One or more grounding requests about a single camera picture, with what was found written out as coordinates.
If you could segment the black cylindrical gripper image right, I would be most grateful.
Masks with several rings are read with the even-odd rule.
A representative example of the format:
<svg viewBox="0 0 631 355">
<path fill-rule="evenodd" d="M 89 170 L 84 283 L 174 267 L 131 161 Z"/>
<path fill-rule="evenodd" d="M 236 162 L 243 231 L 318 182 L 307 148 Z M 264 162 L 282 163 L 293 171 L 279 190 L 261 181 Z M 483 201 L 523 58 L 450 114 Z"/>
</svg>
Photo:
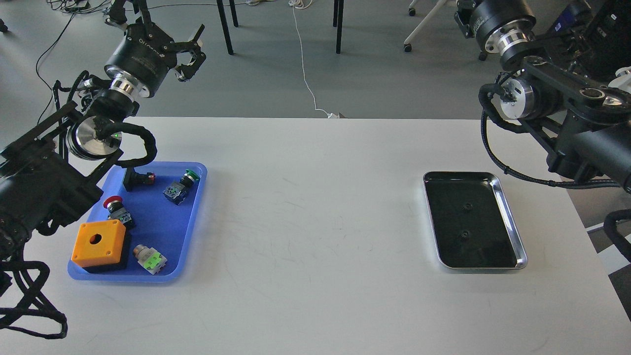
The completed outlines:
<svg viewBox="0 0 631 355">
<path fill-rule="evenodd" d="M 455 20 L 465 38 L 487 54 L 504 54 L 532 40 L 536 18 L 525 0 L 458 0 Z"/>
</svg>

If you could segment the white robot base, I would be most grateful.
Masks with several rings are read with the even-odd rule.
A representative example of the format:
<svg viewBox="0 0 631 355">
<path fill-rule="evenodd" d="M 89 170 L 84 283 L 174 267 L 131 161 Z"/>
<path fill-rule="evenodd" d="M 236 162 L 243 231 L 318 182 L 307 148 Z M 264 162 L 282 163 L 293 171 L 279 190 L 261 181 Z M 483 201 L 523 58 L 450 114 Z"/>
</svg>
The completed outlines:
<svg viewBox="0 0 631 355">
<path fill-rule="evenodd" d="M 631 67 L 623 67 L 615 72 L 616 77 L 607 85 L 631 93 Z"/>
</svg>

